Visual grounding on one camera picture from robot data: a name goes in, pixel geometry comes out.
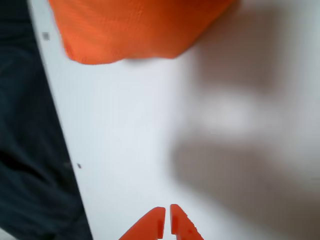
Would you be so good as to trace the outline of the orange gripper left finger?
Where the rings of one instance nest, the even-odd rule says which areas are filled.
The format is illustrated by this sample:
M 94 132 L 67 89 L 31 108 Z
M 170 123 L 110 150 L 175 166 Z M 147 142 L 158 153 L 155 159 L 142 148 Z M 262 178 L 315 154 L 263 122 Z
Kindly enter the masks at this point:
M 164 236 L 166 209 L 155 207 L 141 217 L 119 240 L 159 240 Z

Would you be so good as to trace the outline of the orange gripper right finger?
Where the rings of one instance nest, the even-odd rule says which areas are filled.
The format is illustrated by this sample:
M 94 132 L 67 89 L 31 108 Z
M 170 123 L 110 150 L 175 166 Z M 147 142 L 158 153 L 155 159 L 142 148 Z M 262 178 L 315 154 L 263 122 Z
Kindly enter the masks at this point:
M 188 215 L 177 204 L 170 205 L 171 234 L 177 240 L 204 240 Z

